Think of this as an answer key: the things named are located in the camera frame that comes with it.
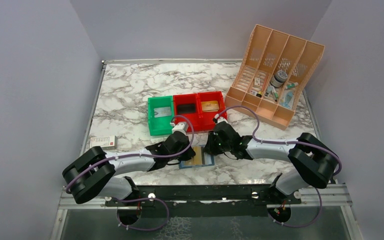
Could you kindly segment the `blue leather card holder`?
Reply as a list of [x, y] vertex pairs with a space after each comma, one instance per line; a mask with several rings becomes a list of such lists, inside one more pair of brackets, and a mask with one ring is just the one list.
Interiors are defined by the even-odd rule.
[[195, 156], [190, 160], [182, 161], [179, 164], [179, 169], [201, 168], [215, 165], [214, 156], [205, 153], [203, 145], [194, 146], [193, 150]]

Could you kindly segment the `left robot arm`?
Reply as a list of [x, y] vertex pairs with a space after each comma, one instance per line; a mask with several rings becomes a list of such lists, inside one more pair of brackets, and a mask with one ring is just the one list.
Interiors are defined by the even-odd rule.
[[94, 146], [62, 171], [65, 191], [77, 204], [95, 197], [115, 197], [124, 205], [132, 205], [139, 191], [131, 178], [115, 177], [131, 172], [151, 172], [168, 166], [169, 162], [191, 160], [196, 155], [187, 135], [176, 131], [166, 140], [143, 149], [107, 156], [100, 146]]

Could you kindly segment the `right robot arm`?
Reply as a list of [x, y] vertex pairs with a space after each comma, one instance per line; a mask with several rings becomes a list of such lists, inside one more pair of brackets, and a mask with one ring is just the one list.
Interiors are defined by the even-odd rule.
[[254, 134], [240, 135], [225, 121], [217, 123], [208, 133], [204, 152], [214, 156], [231, 153], [237, 160], [272, 159], [291, 163], [293, 169], [278, 175], [268, 190], [269, 199], [276, 204], [308, 186], [326, 188], [331, 177], [342, 169], [339, 157], [308, 132], [297, 139], [258, 139]]

